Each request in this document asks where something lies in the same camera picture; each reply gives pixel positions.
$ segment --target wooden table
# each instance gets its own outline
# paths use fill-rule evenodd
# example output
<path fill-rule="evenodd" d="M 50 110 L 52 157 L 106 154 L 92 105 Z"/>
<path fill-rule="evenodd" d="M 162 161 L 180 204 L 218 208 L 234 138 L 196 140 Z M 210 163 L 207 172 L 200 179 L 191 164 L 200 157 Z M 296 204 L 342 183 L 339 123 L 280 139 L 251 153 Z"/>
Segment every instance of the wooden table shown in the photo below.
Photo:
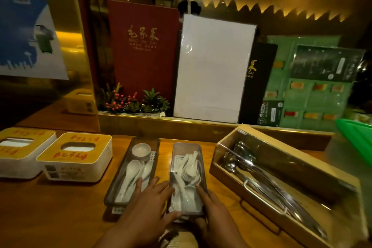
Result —
<path fill-rule="evenodd" d="M 33 180 L 0 179 L 0 247 L 89 248 L 112 222 L 103 220 L 103 198 L 131 141 L 130 136 L 113 136 L 113 158 L 96 184 L 52 182 L 44 174 Z M 168 180 L 175 142 L 161 139 L 156 175 Z M 209 174 L 215 143 L 196 142 L 202 146 L 207 187 L 229 209 L 235 222 L 252 247 L 302 247 L 247 203 L 240 206 L 238 195 Z"/>

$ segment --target red menu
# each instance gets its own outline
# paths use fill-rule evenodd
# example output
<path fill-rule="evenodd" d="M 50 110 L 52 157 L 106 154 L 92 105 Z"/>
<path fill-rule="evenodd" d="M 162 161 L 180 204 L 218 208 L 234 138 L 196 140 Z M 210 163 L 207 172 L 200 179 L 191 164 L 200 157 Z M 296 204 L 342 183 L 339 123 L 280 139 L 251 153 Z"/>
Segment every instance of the red menu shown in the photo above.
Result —
<path fill-rule="evenodd" d="M 108 1 L 116 82 L 125 95 L 155 89 L 172 102 L 179 11 Z"/>

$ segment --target cutlery tray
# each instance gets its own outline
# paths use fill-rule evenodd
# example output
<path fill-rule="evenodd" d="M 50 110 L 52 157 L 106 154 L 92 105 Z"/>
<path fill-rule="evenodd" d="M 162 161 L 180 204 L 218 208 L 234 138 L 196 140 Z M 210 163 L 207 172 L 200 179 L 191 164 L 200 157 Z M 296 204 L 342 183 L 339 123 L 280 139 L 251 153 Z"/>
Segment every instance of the cutlery tray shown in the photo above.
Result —
<path fill-rule="evenodd" d="M 267 176 L 290 194 L 327 234 L 323 239 L 227 171 L 225 154 L 244 142 Z M 249 172 L 236 168 L 243 175 Z M 359 180 L 300 150 L 240 125 L 216 145 L 209 172 L 306 247 L 352 247 L 368 238 Z"/>
<path fill-rule="evenodd" d="M 197 167 L 198 172 L 201 177 L 201 181 L 199 185 L 207 191 L 207 182 L 205 179 L 205 171 L 204 171 L 204 162 L 203 162 L 203 155 L 202 155 L 202 147 L 199 144 L 196 143 L 182 143 L 182 142 L 176 142 L 173 144 L 173 152 L 172 152 L 172 162 L 170 165 L 170 172 L 169 172 L 169 186 L 174 187 L 174 184 L 177 184 L 176 178 L 175 178 L 175 171 L 176 171 L 176 164 L 177 162 L 184 159 L 186 154 L 193 154 L 194 151 L 198 152 L 197 156 Z M 167 203 L 167 212 L 170 212 L 170 208 L 172 205 L 174 195 L 170 197 Z M 199 212 L 188 212 L 182 210 L 183 216 L 182 219 L 187 219 L 189 216 L 203 216 L 203 210 Z"/>
<path fill-rule="evenodd" d="M 132 138 L 131 143 L 128 146 L 127 151 L 125 152 L 124 158 L 121 161 L 119 168 L 114 176 L 114 179 L 112 180 L 109 189 L 107 190 L 106 196 L 104 198 L 104 204 L 106 206 L 112 206 L 114 209 L 118 208 L 124 208 L 127 206 L 129 202 L 116 202 L 116 197 L 119 193 L 119 190 L 121 188 L 121 185 L 123 184 L 124 178 L 127 174 L 127 166 L 128 163 L 132 160 L 138 160 L 136 156 L 132 153 L 132 148 L 139 144 L 139 143 L 146 143 L 151 147 L 150 152 L 150 159 L 146 163 L 152 161 L 153 165 L 151 168 L 151 173 L 148 179 L 142 181 L 142 190 L 146 188 L 148 182 L 154 178 L 155 170 L 156 170 L 156 164 L 158 162 L 158 156 L 159 156 L 159 146 L 160 146 L 160 139 L 159 138 L 146 138 L 146 137 L 135 137 Z"/>

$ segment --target blue poster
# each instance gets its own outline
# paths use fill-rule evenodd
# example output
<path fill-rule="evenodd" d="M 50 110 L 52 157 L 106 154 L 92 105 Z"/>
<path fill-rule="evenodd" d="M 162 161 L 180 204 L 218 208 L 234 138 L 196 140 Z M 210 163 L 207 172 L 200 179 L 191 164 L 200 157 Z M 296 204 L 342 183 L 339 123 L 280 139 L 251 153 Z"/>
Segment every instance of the blue poster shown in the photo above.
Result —
<path fill-rule="evenodd" d="M 68 79 L 46 0 L 0 0 L 0 75 Z"/>

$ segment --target box handle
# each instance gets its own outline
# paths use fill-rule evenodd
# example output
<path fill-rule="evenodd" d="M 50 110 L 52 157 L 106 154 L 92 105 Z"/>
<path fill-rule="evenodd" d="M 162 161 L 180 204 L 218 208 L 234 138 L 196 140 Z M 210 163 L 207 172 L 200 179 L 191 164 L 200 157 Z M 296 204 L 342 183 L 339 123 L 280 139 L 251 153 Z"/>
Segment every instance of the box handle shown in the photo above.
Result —
<path fill-rule="evenodd" d="M 261 200 L 263 203 L 265 203 L 267 206 L 269 206 L 271 209 L 273 209 L 275 212 L 277 212 L 278 214 L 280 215 L 285 215 L 287 212 L 288 212 L 288 208 L 285 208 L 284 211 L 279 211 L 277 208 L 275 208 L 272 204 L 270 204 L 269 202 L 267 202 L 265 199 L 263 199 L 261 196 L 257 195 L 253 190 L 251 190 L 248 186 L 247 186 L 247 180 L 244 181 L 243 185 L 244 185 L 244 188 L 251 194 L 253 194 L 257 199 Z"/>

